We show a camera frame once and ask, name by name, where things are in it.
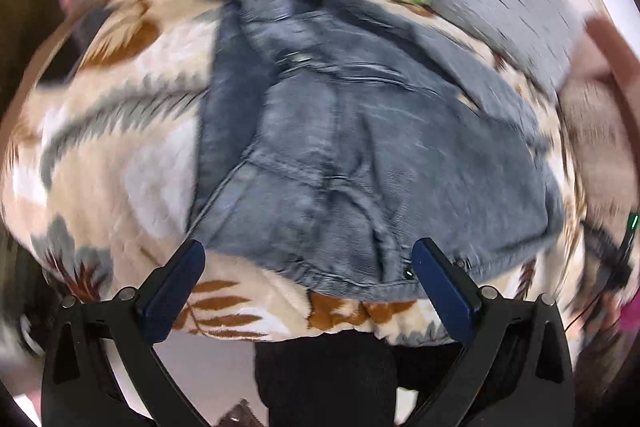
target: silver screw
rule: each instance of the silver screw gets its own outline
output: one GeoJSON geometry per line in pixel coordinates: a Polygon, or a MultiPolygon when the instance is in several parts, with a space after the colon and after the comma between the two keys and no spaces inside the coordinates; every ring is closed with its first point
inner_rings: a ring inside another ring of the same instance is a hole
{"type": "Polygon", "coordinates": [[[493,286],[482,286],[480,293],[482,294],[482,297],[489,300],[494,300],[498,296],[498,290],[493,286]]]}
{"type": "Polygon", "coordinates": [[[67,295],[64,299],[62,299],[62,307],[71,308],[74,304],[76,304],[76,302],[78,302],[78,299],[76,299],[75,296],[67,295]]]}
{"type": "Polygon", "coordinates": [[[547,306],[553,306],[554,304],[556,304],[556,300],[554,299],[554,296],[551,295],[550,293],[543,293],[540,296],[540,300],[545,303],[547,306]]]}
{"type": "Polygon", "coordinates": [[[136,289],[131,287],[123,288],[118,292],[118,298],[121,301],[130,301],[135,296],[136,296],[136,289]]]}

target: black pants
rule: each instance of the black pants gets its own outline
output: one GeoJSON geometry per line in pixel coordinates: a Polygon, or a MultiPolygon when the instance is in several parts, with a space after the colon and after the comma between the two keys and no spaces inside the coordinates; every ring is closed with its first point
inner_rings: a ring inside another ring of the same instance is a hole
{"type": "Polygon", "coordinates": [[[255,381],[270,427],[392,427],[396,388],[423,402],[460,344],[390,347],[354,330],[255,344],[255,381]]]}

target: denim garment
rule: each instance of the denim garment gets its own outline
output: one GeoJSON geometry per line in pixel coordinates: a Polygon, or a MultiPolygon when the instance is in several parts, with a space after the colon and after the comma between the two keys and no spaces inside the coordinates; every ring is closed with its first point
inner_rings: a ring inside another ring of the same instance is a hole
{"type": "Polygon", "coordinates": [[[536,118],[460,45],[364,0],[223,12],[191,212],[207,248],[325,295],[408,301],[419,237],[478,281],[555,243],[536,118]]]}

